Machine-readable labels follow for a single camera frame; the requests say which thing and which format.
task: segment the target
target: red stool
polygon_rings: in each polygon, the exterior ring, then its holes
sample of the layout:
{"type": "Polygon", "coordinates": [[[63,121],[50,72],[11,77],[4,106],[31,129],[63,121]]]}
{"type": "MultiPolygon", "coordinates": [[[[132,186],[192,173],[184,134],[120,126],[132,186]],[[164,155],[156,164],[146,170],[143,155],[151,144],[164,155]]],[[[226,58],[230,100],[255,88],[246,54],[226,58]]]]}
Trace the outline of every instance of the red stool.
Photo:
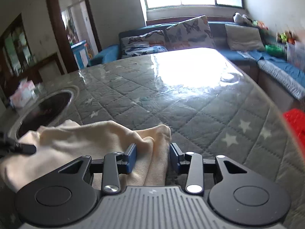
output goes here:
{"type": "Polygon", "coordinates": [[[299,138],[299,141],[302,144],[301,150],[305,157],[305,113],[294,108],[288,112],[285,112],[283,115],[295,132],[296,136],[299,138]]]}

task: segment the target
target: green basket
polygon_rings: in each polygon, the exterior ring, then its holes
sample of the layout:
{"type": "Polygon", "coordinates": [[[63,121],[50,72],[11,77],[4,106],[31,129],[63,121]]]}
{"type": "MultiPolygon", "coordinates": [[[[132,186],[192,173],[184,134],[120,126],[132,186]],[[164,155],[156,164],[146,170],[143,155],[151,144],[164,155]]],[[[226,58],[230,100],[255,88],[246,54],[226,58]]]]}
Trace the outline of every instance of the green basket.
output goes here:
{"type": "Polygon", "coordinates": [[[265,48],[267,53],[273,57],[282,57],[284,55],[282,48],[275,45],[266,45],[265,48]]]}

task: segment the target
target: brown wooden door frame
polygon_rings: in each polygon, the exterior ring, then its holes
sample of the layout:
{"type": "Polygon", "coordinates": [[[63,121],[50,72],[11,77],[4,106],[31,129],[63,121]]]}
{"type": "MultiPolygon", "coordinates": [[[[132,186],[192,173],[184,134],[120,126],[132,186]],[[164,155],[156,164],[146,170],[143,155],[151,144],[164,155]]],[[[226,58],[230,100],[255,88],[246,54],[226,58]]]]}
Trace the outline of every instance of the brown wooden door frame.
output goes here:
{"type": "MultiPolygon", "coordinates": [[[[66,70],[68,73],[78,70],[77,63],[75,61],[74,55],[71,50],[71,46],[69,44],[69,40],[66,34],[65,25],[63,23],[62,17],[61,17],[61,11],[59,7],[59,1],[58,0],[46,0],[49,17],[51,20],[51,25],[53,28],[53,32],[55,35],[55,39],[61,54],[61,57],[63,59],[64,65],[66,67],[66,70]]],[[[94,24],[89,0],[85,0],[85,4],[88,11],[88,16],[92,28],[92,32],[94,35],[94,39],[96,42],[96,46],[98,51],[100,52],[102,50],[101,44],[97,35],[97,30],[94,24]]]]}

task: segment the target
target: blue sofa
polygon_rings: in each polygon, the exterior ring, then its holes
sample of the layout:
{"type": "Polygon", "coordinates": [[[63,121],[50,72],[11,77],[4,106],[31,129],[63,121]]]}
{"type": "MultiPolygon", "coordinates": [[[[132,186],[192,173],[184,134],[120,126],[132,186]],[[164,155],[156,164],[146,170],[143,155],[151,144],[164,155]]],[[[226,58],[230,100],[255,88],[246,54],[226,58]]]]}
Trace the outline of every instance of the blue sofa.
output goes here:
{"type": "MultiPolygon", "coordinates": [[[[247,59],[238,54],[236,51],[231,51],[227,43],[227,31],[225,29],[225,24],[235,24],[231,22],[209,22],[211,32],[215,41],[216,49],[225,56],[228,60],[237,65],[246,74],[248,74],[254,81],[258,80],[258,68],[257,62],[253,59],[247,59]]],[[[135,30],[121,32],[119,34],[119,39],[124,37],[139,36],[145,33],[149,33],[154,30],[163,30],[165,32],[165,40],[168,40],[166,34],[166,28],[174,25],[174,23],[159,24],[153,26],[142,27],[135,30]]],[[[98,53],[93,59],[91,59],[87,65],[93,66],[97,64],[104,64],[112,62],[121,58],[120,45],[112,45],[107,47],[98,53]]]]}

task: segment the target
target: beige cloth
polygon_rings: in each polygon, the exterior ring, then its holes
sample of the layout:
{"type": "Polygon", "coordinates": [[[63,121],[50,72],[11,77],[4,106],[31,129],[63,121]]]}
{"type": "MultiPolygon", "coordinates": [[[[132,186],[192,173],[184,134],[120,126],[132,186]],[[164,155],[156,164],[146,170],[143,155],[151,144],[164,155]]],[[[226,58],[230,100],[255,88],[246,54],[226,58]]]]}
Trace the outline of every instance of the beige cloth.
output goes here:
{"type": "MultiPolygon", "coordinates": [[[[36,154],[5,157],[0,163],[0,174],[5,183],[17,192],[77,157],[103,158],[110,152],[124,152],[131,143],[135,143],[137,160],[131,174],[120,175],[122,188],[126,185],[162,186],[170,140],[170,129],[166,125],[132,131],[114,121],[80,126],[67,120],[58,127],[40,127],[37,132],[29,131],[24,135],[19,142],[35,145],[36,154]]],[[[101,175],[95,174],[92,186],[101,188],[101,175]]]]}

